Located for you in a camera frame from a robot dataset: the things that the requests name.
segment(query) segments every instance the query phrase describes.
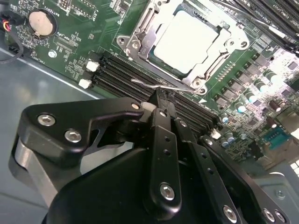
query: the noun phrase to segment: silver screw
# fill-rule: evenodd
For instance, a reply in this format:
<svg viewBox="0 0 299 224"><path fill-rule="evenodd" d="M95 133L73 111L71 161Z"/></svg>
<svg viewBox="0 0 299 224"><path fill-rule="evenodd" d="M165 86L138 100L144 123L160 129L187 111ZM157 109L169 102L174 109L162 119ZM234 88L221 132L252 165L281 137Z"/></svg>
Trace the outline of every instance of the silver screw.
<svg viewBox="0 0 299 224"><path fill-rule="evenodd" d="M195 89L201 87L201 79L200 79L200 78L195 79L195 80L193 81L193 83L192 83L192 86L193 86L193 88L195 88Z"/></svg>
<svg viewBox="0 0 299 224"><path fill-rule="evenodd" d="M68 130L65 132L64 137L72 142L72 143L77 143L80 142L82 139L82 136L79 132L75 131L75 130Z"/></svg>
<svg viewBox="0 0 299 224"><path fill-rule="evenodd" d="M132 104L132 107L136 110L139 110L139 108L140 108L137 104Z"/></svg>
<svg viewBox="0 0 299 224"><path fill-rule="evenodd" d="M174 191L171 186L168 184L161 184L160 186L161 195L168 201L172 201L174 199Z"/></svg>
<svg viewBox="0 0 299 224"><path fill-rule="evenodd" d="M180 121L180 124L181 124L183 127L187 127L186 122L184 122L183 120Z"/></svg>
<svg viewBox="0 0 299 224"><path fill-rule="evenodd" d="M276 190L275 193L280 200L284 200L285 194L281 190Z"/></svg>
<svg viewBox="0 0 299 224"><path fill-rule="evenodd" d="M160 114L161 114L163 117L166 117L166 114L163 113L162 111L160 111Z"/></svg>
<svg viewBox="0 0 299 224"><path fill-rule="evenodd" d="M237 215L230 207L224 205L223 212L224 215L229 219L229 221L231 221L232 223L237 223Z"/></svg>
<svg viewBox="0 0 299 224"><path fill-rule="evenodd" d="M118 39L118 42L119 42L121 45L124 45L124 44L125 44L125 40L124 40L123 38Z"/></svg>
<svg viewBox="0 0 299 224"><path fill-rule="evenodd" d="M212 142L211 140L209 140L209 139L205 139L205 141L206 141L207 144L209 144L209 145L211 145L211 146L213 145L213 142Z"/></svg>
<svg viewBox="0 0 299 224"><path fill-rule="evenodd" d="M48 51L48 56L49 56L50 58L56 58L56 57L57 57L57 53L56 53L55 50L49 50L49 51Z"/></svg>
<svg viewBox="0 0 299 224"><path fill-rule="evenodd" d="M44 126L52 126L55 124L55 118L48 114L42 114L37 117L38 123Z"/></svg>
<svg viewBox="0 0 299 224"><path fill-rule="evenodd" d="M281 215L279 211L275 210L275 214L280 219L280 221L285 223L285 217L283 217L283 215Z"/></svg>
<svg viewBox="0 0 299 224"><path fill-rule="evenodd" d="M268 209L263 209L263 215L270 221L270 222L275 222L275 218L274 216L272 215L271 212L269 212Z"/></svg>
<svg viewBox="0 0 299 224"><path fill-rule="evenodd" d="M137 43L133 43L132 47L135 48L135 49L137 49L138 48L138 44Z"/></svg>

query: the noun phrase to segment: mounting hole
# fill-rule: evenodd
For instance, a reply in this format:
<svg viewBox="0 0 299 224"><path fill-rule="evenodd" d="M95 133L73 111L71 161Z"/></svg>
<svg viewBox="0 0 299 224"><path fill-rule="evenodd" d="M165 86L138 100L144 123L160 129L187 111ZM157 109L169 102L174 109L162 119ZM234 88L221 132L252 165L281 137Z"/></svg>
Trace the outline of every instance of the mounting hole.
<svg viewBox="0 0 299 224"><path fill-rule="evenodd" d="M170 153L167 149L164 149L163 152L164 152L164 154L167 155L167 156L170 156L170 155L171 155L171 153Z"/></svg>
<svg viewBox="0 0 299 224"><path fill-rule="evenodd" d="M118 39L118 43L120 43L121 45L125 44L125 40L123 38Z"/></svg>
<svg viewBox="0 0 299 224"><path fill-rule="evenodd" d="M210 174L212 174L212 175L214 174L214 171L213 171L212 169L210 169L210 168L208 168L207 171L208 171Z"/></svg>
<svg viewBox="0 0 299 224"><path fill-rule="evenodd" d="M241 48L245 48L245 47L247 47L247 45L248 45L248 43L246 41L243 41L241 43Z"/></svg>
<svg viewBox="0 0 299 224"><path fill-rule="evenodd" d="M206 90L205 90L205 89L200 89L200 90L199 90L199 93L200 93L200 94L204 94L204 93L206 93Z"/></svg>

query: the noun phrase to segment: capacitor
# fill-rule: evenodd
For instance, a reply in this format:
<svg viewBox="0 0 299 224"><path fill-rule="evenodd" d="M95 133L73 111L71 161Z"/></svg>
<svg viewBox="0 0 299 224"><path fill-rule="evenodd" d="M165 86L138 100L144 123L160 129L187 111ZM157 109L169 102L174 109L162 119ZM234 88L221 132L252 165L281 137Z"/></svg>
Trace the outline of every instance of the capacitor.
<svg viewBox="0 0 299 224"><path fill-rule="evenodd" d="M235 140L234 135L231 132L227 133L225 136L229 143L232 143Z"/></svg>
<svg viewBox="0 0 299 224"><path fill-rule="evenodd" d="M221 121L223 122L223 124L227 124L228 123L228 115L226 113L222 113L220 116L221 116Z"/></svg>
<svg viewBox="0 0 299 224"><path fill-rule="evenodd" d="M256 95L253 94L253 92L248 92L245 94L247 100L250 102L250 103L255 103L257 101L257 97Z"/></svg>
<svg viewBox="0 0 299 224"><path fill-rule="evenodd" d="M266 121L267 121L267 124L268 124L269 127L271 127L271 128L276 128L277 127L277 124L276 124L275 120L272 117L267 117Z"/></svg>
<svg viewBox="0 0 299 224"><path fill-rule="evenodd" d="M258 82L256 87L260 92L266 92L268 90L268 86L262 81Z"/></svg>
<svg viewBox="0 0 299 224"><path fill-rule="evenodd" d="M229 146L228 141L226 140L226 138L222 138L221 139L221 145L222 147L226 148L227 146Z"/></svg>
<svg viewBox="0 0 299 224"><path fill-rule="evenodd" d="M244 134L244 133L243 133L243 134L241 134L241 135L240 135L240 139L242 139L242 140L245 140L245 139L247 139L247 134Z"/></svg>
<svg viewBox="0 0 299 224"><path fill-rule="evenodd" d="M275 112L279 112L281 111L281 107L274 101L274 100L271 100L269 102L269 106L275 111Z"/></svg>
<svg viewBox="0 0 299 224"><path fill-rule="evenodd" d="M270 82L272 82L273 84L279 84L282 83L282 79L279 75L275 74L274 72L269 72L266 75L267 79L270 80Z"/></svg>
<svg viewBox="0 0 299 224"><path fill-rule="evenodd" d="M244 104L241 103L241 102L237 102L237 103L235 104L235 108L237 109L237 111L238 111L239 113L244 113L244 112L247 110L246 107L244 106Z"/></svg>

